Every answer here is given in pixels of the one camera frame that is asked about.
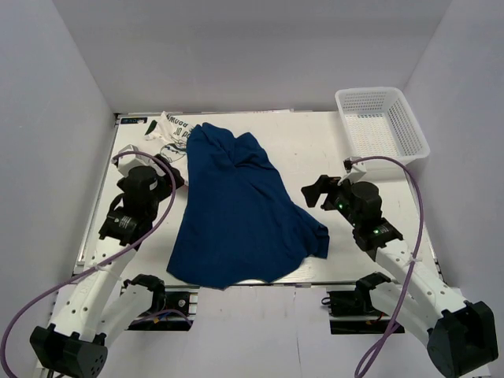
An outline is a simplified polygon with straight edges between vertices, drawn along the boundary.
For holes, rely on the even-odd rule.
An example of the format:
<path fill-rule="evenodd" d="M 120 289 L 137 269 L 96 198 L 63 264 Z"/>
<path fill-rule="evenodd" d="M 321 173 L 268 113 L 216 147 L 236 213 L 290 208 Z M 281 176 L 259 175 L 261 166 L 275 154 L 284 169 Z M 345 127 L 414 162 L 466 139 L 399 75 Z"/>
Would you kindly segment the white printed t-shirt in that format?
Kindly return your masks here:
<path fill-rule="evenodd" d="M 160 154 L 188 185 L 187 140 L 194 127 L 179 116 L 163 112 L 151 123 L 137 147 L 152 156 Z"/>

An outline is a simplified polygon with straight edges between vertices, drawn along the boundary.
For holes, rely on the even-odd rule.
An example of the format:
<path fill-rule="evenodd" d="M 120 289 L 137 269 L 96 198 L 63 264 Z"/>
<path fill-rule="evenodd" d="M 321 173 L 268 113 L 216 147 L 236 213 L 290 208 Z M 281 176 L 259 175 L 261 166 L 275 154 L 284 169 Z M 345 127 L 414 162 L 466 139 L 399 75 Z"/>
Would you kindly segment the blue t-shirt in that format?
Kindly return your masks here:
<path fill-rule="evenodd" d="M 255 137 L 209 123 L 187 141 L 187 204 L 166 271 L 180 281 L 225 289 L 271 283 L 310 256 L 328 256 L 328 228 L 290 198 Z"/>

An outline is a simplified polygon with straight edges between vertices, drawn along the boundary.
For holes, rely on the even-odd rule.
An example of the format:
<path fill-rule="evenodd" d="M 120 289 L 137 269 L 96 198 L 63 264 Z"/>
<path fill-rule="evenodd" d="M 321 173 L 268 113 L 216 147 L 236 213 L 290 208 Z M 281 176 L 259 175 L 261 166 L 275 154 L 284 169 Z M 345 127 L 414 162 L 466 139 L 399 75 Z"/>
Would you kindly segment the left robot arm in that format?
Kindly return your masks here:
<path fill-rule="evenodd" d="M 173 201 L 183 182 L 161 155 L 134 155 L 146 161 L 129 168 L 118 181 L 120 194 L 98 231 L 90 267 L 76 276 L 71 295 L 50 324 L 36 327 L 30 336 L 41 365 L 59 376 L 99 376 L 118 335 L 138 317 L 151 318 L 165 306 L 161 279 L 139 274 L 123 281 L 121 275 L 167 217 L 158 212 L 160 203 Z M 111 302 L 122 282 L 124 293 Z"/>

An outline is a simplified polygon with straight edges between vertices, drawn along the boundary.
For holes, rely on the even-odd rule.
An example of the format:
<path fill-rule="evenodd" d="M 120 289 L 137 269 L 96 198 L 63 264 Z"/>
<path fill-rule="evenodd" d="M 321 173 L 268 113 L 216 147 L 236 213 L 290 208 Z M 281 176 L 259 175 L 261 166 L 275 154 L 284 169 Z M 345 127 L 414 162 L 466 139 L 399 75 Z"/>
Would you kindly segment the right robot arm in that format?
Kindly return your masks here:
<path fill-rule="evenodd" d="M 324 299 L 335 316 L 384 313 L 413 334 L 445 377 L 460 377 L 498 358 L 495 318 L 484 302 L 470 302 L 413 258 L 402 234 L 382 215 L 376 185 L 320 176 L 301 192 L 313 208 L 336 210 L 352 226 L 357 246 L 382 272 L 359 279 L 352 298 Z"/>

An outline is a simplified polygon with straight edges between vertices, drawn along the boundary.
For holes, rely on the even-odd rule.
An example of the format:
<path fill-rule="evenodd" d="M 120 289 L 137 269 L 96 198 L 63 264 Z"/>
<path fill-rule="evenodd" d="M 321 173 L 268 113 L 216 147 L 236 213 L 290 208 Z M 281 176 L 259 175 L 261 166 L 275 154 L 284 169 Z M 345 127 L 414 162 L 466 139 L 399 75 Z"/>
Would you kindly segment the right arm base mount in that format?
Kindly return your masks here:
<path fill-rule="evenodd" d="M 332 335 L 382 335 L 389 320 L 387 313 L 371 304 L 370 291 L 378 284 L 388 284 L 391 279 L 374 272 L 357 281 L 350 290 L 329 291 L 321 299 L 330 317 Z"/>

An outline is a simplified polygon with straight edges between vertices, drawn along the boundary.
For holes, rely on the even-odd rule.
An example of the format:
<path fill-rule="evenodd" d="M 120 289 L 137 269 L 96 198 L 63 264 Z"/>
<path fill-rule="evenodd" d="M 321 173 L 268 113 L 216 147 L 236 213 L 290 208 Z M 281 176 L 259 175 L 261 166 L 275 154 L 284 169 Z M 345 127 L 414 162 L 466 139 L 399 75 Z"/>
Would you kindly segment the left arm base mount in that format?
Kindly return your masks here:
<path fill-rule="evenodd" d="M 123 282 L 120 296 L 103 317 L 132 331 L 189 331 L 195 321 L 198 293 L 168 289 L 156 276 L 139 274 Z"/>

